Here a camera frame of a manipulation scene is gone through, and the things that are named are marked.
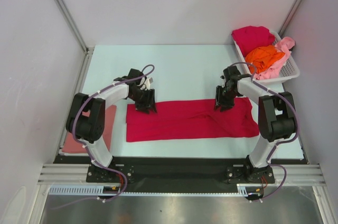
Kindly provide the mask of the crimson red t-shirt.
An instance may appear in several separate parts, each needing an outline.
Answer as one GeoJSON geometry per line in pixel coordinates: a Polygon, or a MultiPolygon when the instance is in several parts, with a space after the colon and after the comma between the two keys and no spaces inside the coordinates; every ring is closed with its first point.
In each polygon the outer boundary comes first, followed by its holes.
{"type": "Polygon", "coordinates": [[[164,101],[149,114],[127,106],[126,141],[147,142],[172,139],[251,138],[259,135],[248,98],[236,98],[234,107],[215,110],[213,99],[164,101]]]}

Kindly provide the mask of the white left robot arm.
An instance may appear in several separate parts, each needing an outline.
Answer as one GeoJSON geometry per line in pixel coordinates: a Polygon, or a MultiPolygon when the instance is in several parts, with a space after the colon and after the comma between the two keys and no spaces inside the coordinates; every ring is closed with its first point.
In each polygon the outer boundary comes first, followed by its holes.
{"type": "Polygon", "coordinates": [[[154,69],[152,64],[141,71],[130,69],[128,75],[114,79],[92,95],[79,92],[73,98],[65,128],[99,167],[98,175],[104,181],[112,181],[117,175],[117,169],[110,165],[113,156],[103,138],[106,110],[120,100],[131,99],[137,111],[156,113],[155,90],[149,76],[154,69]]]}

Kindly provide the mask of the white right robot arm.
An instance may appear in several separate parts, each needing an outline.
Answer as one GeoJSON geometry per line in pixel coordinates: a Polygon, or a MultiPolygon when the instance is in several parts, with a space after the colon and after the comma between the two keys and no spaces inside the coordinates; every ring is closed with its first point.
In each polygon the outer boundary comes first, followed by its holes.
{"type": "Polygon", "coordinates": [[[299,134],[299,122],[290,92],[275,92],[260,84],[250,74],[242,74],[235,64],[223,70],[223,83],[216,87],[215,109],[225,111],[235,106],[235,98],[245,96],[258,105],[259,140],[246,157],[243,175],[257,182],[270,166],[281,144],[293,142],[299,134]]]}

